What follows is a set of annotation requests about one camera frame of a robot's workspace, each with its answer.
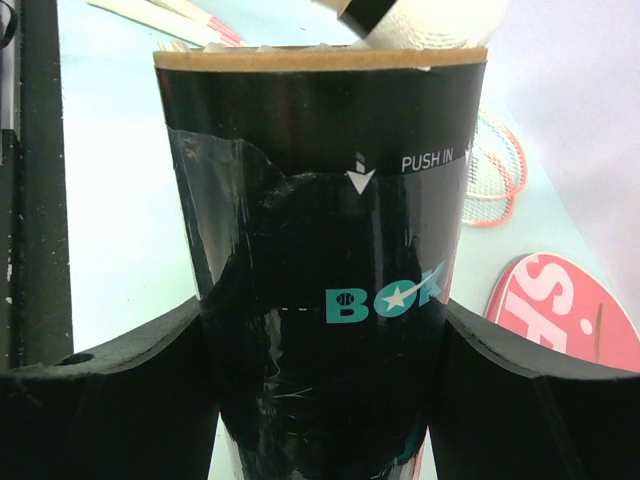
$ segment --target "light blue surface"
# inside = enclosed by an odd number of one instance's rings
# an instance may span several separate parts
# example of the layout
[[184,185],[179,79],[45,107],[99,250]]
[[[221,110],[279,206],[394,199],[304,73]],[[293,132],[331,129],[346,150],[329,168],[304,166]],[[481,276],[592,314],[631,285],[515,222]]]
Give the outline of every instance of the light blue surface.
[[[194,0],[254,45],[355,40],[309,0]],[[58,0],[76,350],[107,341],[193,295],[151,52],[162,34],[82,0]],[[484,103],[513,126],[489,64]],[[494,229],[465,227],[452,297],[483,312],[515,257],[550,251],[605,281],[540,163],[529,152],[529,184],[513,218]],[[212,477],[233,478],[222,429]],[[435,478],[425,454],[423,479]]]

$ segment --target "black foam holder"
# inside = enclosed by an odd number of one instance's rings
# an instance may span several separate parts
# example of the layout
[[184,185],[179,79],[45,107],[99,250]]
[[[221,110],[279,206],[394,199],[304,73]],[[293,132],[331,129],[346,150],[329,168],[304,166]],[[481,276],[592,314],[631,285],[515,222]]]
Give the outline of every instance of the black foam holder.
[[[640,376],[455,303],[443,352],[440,480],[640,478]],[[0,478],[206,479],[218,419],[208,359],[190,300],[56,365],[0,375]]]

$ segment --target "star logo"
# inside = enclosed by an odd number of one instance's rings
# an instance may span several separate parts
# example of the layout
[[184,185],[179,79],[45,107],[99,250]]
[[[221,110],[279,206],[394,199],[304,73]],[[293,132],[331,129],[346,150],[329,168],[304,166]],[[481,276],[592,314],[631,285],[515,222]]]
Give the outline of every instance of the star logo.
[[387,304],[387,312],[393,310],[394,308],[406,308],[407,305],[405,301],[411,298],[416,292],[423,290],[426,294],[426,298],[432,298],[440,294],[441,290],[436,284],[438,277],[440,276],[440,272],[442,271],[442,267],[444,263],[438,265],[433,272],[429,271],[422,275],[422,281],[417,285],[414,285],[406,290],[402,290],[400,285],[396,285],[393,290],[393,293],[387,297],[382,297],[382,301]]

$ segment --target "black cylindrical container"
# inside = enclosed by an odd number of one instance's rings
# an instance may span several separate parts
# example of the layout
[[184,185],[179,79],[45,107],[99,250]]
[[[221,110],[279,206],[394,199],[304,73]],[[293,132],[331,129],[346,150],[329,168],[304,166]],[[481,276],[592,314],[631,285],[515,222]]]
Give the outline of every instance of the black cylindrical container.
[[155,54],[245,480],[409,480],[486,51]]

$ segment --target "black tape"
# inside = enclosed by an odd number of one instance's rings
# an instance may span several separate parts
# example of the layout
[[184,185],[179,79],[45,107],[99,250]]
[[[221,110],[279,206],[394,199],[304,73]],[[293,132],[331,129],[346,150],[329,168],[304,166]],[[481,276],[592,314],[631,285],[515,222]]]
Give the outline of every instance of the black tape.
[[366,38],[396,3],[397,0],[352,0],[340,20]]

